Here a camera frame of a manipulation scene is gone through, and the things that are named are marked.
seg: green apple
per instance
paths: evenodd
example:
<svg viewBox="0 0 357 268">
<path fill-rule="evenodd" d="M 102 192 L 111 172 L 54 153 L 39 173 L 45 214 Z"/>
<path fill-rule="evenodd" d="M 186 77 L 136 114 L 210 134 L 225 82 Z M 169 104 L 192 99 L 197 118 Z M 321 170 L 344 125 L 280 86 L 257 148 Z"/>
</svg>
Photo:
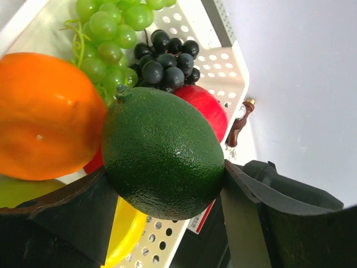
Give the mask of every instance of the green apple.
<svg viewBox="0 0 357 268">
<path fill-rule="evenodd" d="M 25 181 L 0 175 L 0 208 L 14 208 L 65 185 L 59 180 Z"/>
</svg>

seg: white wall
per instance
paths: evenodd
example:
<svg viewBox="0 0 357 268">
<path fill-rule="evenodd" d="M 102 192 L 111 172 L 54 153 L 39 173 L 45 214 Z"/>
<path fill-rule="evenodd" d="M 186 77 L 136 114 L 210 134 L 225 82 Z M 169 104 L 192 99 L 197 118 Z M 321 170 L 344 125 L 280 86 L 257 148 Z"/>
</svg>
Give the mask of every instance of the white wall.
<svg viewBox="0 0 357 268">
<path fill-rule="evenodd" d="M 357 1 L 224 0 L 250 72 L 257 157 L 357 203 Z"/>
</svg>

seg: white tray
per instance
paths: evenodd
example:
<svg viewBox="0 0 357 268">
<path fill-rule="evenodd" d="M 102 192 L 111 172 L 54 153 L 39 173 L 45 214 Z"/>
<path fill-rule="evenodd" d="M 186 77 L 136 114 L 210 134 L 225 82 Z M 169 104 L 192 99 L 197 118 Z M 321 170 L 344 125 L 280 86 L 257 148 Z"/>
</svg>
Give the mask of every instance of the white tray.
<svg viewBox="0 0 357 268">
<path fill-rule="evenodd" d="M 178 37 L 183 41 L 193 39 L 200 44 L 201 52 L 195 65 L 200 69 L 202 77 L 197 84 L 213 94 L 225 109 L 229 119 L 225 136 L 227 137 L 235 119 L 234 115 L 247 93 L 249 74 L 223 4 L 220 0 L 203 2 L 204 4 L 200 0 L 178 0 L 175 6 L 155 12 L 155 22 L 148 32 L 161 28 L 171 37 Z M 5 36 L 5 39 L 2 39 L 4 44 L 12 44 L 7 53 L 32 51 L 69 60 L 72 57 L 73 33 L 59 29 L 63 28 L 64 21 L 75 17 L 74 3 L 75 0 L 48 0 L 41 11 L 42 5 L 38 4 L 36 8 L 39 13 L 20 34 L 23 30 L 21 25 L 32 19 L 34 10 L 32 9 L 27 17 L 21 13 L 22 16 L 17 16 L 16 19 L 22 20 L 20 27 L 16 28 L 11 36 L 1 35 L 0 32 L 0 36 Z M 14 20 L 10 26 L 13 28 L 13 25 L 16 25 Z M 142 32 L 138 33 L 138 37 L 144 40 Z M 127 51 L 127 55 L 129 59 L 132 58 L 132 51 Z M 226 149 L 224 141 L 225 139 L 222 141 L 222 147 Z M 83 175 L 84 172 L 80 171 L 63 177 L 62 181 L 70 183 Z M 151 218 L 132 253 L 116 267 L 169 267 L 188 223 L 189 221 L 174 223 Z M 172 231 L 170 236 L 166 234 L 168 229 Z M 165 243 L 164 250 L 160 250 L 161 242 Z"/>
</svg>

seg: black grape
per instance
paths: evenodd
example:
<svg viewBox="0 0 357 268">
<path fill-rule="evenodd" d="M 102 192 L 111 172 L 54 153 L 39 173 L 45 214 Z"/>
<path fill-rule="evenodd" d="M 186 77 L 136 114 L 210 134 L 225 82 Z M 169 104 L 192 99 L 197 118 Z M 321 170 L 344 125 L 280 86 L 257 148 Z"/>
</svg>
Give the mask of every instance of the black grape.
<svg viewBox="0 0 357 268">
<path fill-rule="evenodd" d="M 146 82 L 149 84 L 157 84 L 163 78 L 163 67 L 156 61 L 149 61 L 144 65 L 141 73 Z"/>
<path fill-rule="evenodd" d="M 144 42 L 138 43 L 134 48 L 134 57 L 137 60 L 139 60 L 142 57 L 144 57 L 145 55 L 149 55 L 149 54 L 151 54 L 150 48 Z"/>
<path fill-rule="evenodd" d="M 172 54 L 162 54 L 157 58 L 157 62 L 160 63 L 164 70 L 169 67 L 176 67 L 176 58 Z"/>
</svg>

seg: red apple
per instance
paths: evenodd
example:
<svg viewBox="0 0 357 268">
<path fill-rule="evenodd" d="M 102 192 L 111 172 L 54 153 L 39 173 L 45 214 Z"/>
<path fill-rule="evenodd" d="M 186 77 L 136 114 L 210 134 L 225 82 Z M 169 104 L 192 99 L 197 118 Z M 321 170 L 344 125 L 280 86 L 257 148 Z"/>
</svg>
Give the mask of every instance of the red apple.
<svg viewBox="0 0 357 268">
<path fill-rule="evenodd" d="M 212 94 L 198 85 L 188 85 L 176 90 L 174 95 L 184 99 L 199 110 L 211 124 L 219 142 L 223 140 L 228 128 L 228 119 L 222 106 Z"/>
</svg>

